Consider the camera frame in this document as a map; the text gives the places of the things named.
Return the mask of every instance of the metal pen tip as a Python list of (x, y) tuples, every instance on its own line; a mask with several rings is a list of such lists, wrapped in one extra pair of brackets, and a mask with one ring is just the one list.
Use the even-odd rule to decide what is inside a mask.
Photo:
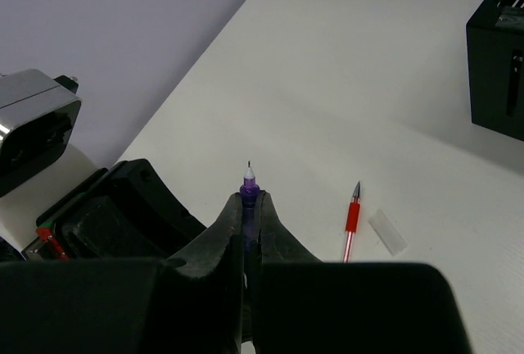
[(357, 183), (355, 190), (353, 191), (353, 197), (360, 198), (360, 181)]

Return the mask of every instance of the pen barrel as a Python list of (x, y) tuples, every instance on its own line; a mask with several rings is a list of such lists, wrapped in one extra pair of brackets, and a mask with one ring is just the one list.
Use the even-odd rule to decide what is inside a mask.
[(347, 214), (346, 231), (354, 233), (357, 230), (359, 223), (360, 204), (352, 202), (350, 204), (350, 211)]

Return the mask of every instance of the clear plastic piece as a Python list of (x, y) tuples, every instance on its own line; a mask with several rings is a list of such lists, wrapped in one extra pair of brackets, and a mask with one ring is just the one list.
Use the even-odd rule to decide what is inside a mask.
[(399, 254), (408, 246), (393, 223), (380, 209), (368, 219), (368, 222), (392, 256)]

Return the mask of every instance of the white table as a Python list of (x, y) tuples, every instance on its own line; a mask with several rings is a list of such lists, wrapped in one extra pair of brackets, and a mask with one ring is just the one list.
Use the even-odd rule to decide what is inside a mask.
[[(423, 261), (479, 353), (524, 352), (524, 143), (472, 125), (465, 25), (482, 0), (247, 0), (123, 159), (151, 161), (206, 224), (248, 159), (282, 222), (341, 259)], [(408, 248), (391, 257), (378, 208)]]

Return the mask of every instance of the white surface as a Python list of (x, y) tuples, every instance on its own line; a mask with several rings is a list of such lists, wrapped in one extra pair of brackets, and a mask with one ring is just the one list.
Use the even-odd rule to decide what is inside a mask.
[(477, 352), (524, 352), (524, 143), (469, 118), (481, 1), (247, 0), (122, 158), (207, 224), (251, 160), (326, 261), (361, 179), (354, 260), (392, 260), (367, 223), (381, 208), (408, 243), (395, 260), (443, 272)]
[(79, 78), (71, 142), (122, 154), (244, 0), (0, 0), (0, 73)]
[(0, 198), (0, 237), (21, 252), (36, 239), (36, 220), (97, 167), (68, 145), (58, 161)]

